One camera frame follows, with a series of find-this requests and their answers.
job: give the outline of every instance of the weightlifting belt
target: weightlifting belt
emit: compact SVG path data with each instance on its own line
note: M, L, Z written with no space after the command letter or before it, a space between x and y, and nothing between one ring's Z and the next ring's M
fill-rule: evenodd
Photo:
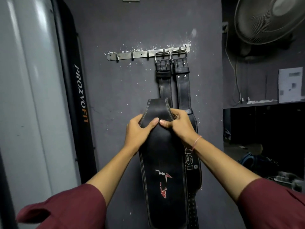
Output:
M168 104L173 107L173 98L171 91L171 62L167 59L156 61L156 77L160 89L160 98L167 98Z
M196 117L191 107L191 90L189 80L189 67L186 58L174 59L174 73L177 80L179 109L185 110L189 115L194 130L198 133ZM189 224L188 229L199 228L195 195L201 187L201 163L198 156L190 146L185 148L186 180L189 201Z
M148 100L139 125L158 117L174 120L168 99ZM149 224L157 229L183 228L188 222L184 146L172 129L159 124L139 149Z

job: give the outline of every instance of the maroon sleeve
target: maroon sleeve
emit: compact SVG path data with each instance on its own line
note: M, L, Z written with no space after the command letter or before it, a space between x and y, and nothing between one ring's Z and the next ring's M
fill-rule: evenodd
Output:
M18 213L18 223L41 223L40 229L101 229L106 218L101 192L90 184L56 194L31 204Z
M305 195L273 181L251 182L237 205L248 229L305 228Z

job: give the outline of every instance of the fan guard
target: fan guard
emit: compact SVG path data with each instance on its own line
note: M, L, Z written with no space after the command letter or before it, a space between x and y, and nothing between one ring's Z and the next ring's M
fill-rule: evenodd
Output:
M284 37L305 19L305 0L238 0L234 24L249 44L266 44Z

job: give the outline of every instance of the metal buckle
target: metal buckle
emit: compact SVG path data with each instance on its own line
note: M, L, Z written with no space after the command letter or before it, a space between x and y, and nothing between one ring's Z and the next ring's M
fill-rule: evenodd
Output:
M165 54L168 54L168 55L170 56L170 52L169 52L169 51L165 51L165 50L163 49L163 51L160 51L160 52L156 52L156 53L155 53L155 61L156 61L156 62L157 62L156 55L158 55L158 54L162 54L163 57L165 56Z
M185 49L181 49L181 47L179 47L179 50L172 50L172 53L171 53L171 57L172 57L172 60L173 60L173 53L177 53L179 56L180 56L180 54L181 54L181 51L185 51L185 53L186 53L186 59L188 58L188 51L187 51L187 49L185 48Z

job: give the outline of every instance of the forearm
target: forearm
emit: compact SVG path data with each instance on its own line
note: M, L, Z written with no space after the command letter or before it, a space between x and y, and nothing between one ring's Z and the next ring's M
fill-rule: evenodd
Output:
M197 138L198 134L194 132L185 142L193 145ZM203 138L196 142L194 149L234 201L250 182L260 178Z
M87 182L95 186L102 193L107 206L134 153L132 149L123 148L103 169Z

